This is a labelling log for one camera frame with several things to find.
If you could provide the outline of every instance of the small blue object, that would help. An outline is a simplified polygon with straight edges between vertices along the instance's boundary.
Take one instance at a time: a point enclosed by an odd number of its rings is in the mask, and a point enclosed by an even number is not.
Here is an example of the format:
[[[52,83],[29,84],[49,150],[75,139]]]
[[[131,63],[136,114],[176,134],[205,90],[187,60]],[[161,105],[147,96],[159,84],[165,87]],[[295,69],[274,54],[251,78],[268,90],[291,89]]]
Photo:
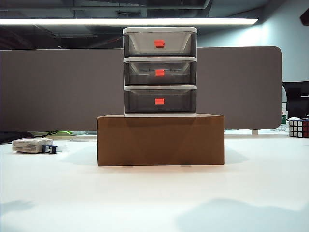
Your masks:
[[[56,147],[58,146],[53,146],[53,145],[43,145],[42,146],[42,152],[49,153],[49,154],[56,154]]]

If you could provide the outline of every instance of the drawer stack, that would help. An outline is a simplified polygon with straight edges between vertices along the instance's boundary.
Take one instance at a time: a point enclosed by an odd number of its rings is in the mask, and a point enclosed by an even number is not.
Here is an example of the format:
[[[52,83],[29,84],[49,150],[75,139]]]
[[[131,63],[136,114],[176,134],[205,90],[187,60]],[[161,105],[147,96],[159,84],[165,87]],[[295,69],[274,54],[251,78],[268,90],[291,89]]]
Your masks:
[[[125,28],[126,117],[196,116],[193,27]]]

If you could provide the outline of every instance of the red drawer handle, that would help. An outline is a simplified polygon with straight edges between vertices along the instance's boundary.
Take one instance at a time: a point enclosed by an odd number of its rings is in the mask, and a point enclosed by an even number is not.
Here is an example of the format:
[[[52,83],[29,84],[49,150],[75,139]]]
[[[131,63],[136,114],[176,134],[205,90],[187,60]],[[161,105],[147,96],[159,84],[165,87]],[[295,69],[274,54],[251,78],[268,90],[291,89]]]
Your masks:
[[[154,45],[156,48],[162,48],[165,46],[164,40],[154,40]]]
[[[164,105],[164,98],[156,98],[154,103],[155,105]]]
[[[165,70],[164,69],[156,69],[155,70],[155,76],[164,76]]]

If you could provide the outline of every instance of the ceiling light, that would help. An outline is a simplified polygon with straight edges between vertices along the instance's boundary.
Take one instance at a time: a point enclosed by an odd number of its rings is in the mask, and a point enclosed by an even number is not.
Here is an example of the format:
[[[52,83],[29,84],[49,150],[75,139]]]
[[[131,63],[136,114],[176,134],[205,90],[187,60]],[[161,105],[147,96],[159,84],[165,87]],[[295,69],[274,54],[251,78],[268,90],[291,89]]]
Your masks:
[[[251,25],[256,18],[1,18],[0,25],[198,26]]]

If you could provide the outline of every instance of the brown cardboard box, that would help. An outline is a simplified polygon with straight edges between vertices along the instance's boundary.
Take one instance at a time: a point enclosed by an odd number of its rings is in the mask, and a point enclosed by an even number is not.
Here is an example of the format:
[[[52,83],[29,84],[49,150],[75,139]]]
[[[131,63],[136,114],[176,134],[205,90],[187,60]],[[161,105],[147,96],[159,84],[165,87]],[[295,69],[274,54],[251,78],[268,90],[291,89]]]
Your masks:
[[[98,166],[223,165],[224,116],[97,118]]]

